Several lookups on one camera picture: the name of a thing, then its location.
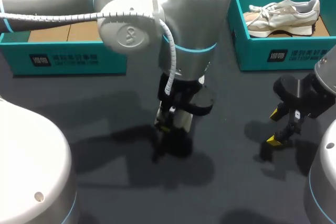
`sneaker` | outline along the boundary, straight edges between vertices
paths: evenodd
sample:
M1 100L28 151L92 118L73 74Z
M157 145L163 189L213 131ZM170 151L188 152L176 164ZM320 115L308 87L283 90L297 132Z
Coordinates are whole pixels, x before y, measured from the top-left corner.
M276 31L293 35L311 36L320 15L320 1L296 3L284 0L264 7L249 6L244 13L248 33L251 36L266 38Z

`gray table surface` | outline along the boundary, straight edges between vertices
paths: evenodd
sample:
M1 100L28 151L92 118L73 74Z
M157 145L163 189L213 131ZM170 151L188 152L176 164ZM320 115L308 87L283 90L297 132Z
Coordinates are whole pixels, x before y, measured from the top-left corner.
M152 164L145 134L125 141L111 134L153 123L157 58L155 49L130 57L126 76L13 78L0 57L3 98L51 119L71 145L80 224L308 223L305 174L336 108L306 121L295 137L298 148L276 152L273 163L260 162L260 142L286 123L269 121L279 102L272 85L282 72L240 72L224 29L206 75L217 101L197 122L193 156Z

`white cable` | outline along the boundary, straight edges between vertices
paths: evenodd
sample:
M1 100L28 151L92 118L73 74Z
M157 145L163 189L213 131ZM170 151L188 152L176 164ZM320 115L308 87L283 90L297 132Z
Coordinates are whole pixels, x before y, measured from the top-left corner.
M138 13L134 11L129 12L103 12L103 13L87 13L87 14L79 14L79 15L67 15L67 16L38 16L38 15L22 15L22 14L11 14L11 13L0 13L1 19L11 19L11 20L21 20L28 22L86 22L93 21L99 18L107 18L107 17L123 17L123 16L140 16L145 18L154 19L151 13ZM164 92L167 95L170 95L172 90L172 85L175 79L176 74L176 49L175 42L171 31L163 20L159 20L160 25L162 26L164 33L169 42L170 55L171 55L171 67L169 70L169 78L164 89Z

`teal box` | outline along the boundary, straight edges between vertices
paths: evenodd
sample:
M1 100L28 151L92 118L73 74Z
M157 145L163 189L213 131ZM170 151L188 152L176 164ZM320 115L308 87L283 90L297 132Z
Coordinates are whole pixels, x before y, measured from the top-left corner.
M281 1L231 1L228 23L241 70L313 69L315 63L336 45L336 0L320 0L320 15L330 37L251 38L243 16L243 13L249 11L249 5L265 6ZM280 62L268 62L273 53L281 53L284 58Z
M0 51L15 76L126 73L127 57L101 41L28 42L29 35L0 36Z

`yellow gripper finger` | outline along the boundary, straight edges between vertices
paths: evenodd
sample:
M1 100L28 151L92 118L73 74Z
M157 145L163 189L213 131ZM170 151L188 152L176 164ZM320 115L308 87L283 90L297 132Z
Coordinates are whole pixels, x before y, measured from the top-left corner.
M276 109L274 110L274 112L272 113L272 115L271 115L269 118L272 118L276 113L278 113L278 108L276 108Z
M280 146L280 145L282 145L279 141L275 140L274 135L271 136L266 142L269 143L272 146Z

